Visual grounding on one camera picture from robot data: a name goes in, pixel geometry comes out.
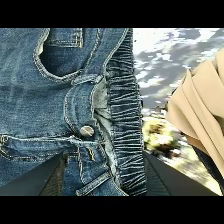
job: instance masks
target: tan cloth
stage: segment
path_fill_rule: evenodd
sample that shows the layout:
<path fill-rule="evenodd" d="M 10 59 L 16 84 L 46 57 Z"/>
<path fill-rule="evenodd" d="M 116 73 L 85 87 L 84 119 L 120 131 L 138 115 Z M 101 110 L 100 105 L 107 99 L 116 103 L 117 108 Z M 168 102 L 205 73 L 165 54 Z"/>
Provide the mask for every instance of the tan cloth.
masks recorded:
<path fill-rule="evenodd" d="M 166 119 L 210 155 L 224 177 L 224 49 L 214 61 L 187 70 L 167 108 Z"/>

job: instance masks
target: beige fabric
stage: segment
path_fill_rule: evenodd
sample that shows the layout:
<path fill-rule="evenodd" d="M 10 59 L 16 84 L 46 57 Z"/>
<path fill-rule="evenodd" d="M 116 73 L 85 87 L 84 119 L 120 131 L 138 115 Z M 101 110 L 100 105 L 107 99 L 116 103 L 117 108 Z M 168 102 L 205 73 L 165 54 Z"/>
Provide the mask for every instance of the beige fabric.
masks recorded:
<path fill-rule="evenodd" d="M 210 155 L 224 177 L 224 49 L 214 61 L 187 70 L 167 108 L 166 119 Z"/>

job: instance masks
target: blue denim jeans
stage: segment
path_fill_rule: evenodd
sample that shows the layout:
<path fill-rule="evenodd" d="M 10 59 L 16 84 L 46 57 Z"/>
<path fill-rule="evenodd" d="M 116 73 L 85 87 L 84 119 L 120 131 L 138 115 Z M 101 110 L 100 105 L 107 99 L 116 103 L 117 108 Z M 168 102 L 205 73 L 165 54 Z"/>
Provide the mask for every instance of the blue denim jeans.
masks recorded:
<path fill-rule="evenodd" d="M 63 195 L 144 195 L 141 127 L 132 29 L 0 29 L 0 186 L 63 152 Z"/>

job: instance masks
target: metal button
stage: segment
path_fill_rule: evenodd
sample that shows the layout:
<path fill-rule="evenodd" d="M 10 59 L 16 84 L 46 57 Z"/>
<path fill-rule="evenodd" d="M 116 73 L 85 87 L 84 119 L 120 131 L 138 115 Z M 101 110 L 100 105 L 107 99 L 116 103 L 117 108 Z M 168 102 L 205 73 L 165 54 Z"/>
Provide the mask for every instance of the metal button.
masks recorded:
<path fill-rule="evenodd" d="M 94 135 L 94 129 L 90 126 L 83 126 L 80 133 L 84 137 L 92 137 Z"/>

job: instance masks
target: jeans button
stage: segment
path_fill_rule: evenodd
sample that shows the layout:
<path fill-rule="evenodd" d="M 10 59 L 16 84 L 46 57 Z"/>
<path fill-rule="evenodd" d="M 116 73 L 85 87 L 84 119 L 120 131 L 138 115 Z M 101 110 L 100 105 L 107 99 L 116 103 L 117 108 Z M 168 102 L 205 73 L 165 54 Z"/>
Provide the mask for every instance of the jeans button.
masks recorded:
<path fill-rule="evenodd" d="M 84 137 L 92 137 L 94 135 L 94 129 L 90 126 L 83 126 L 80 133 Z"/>

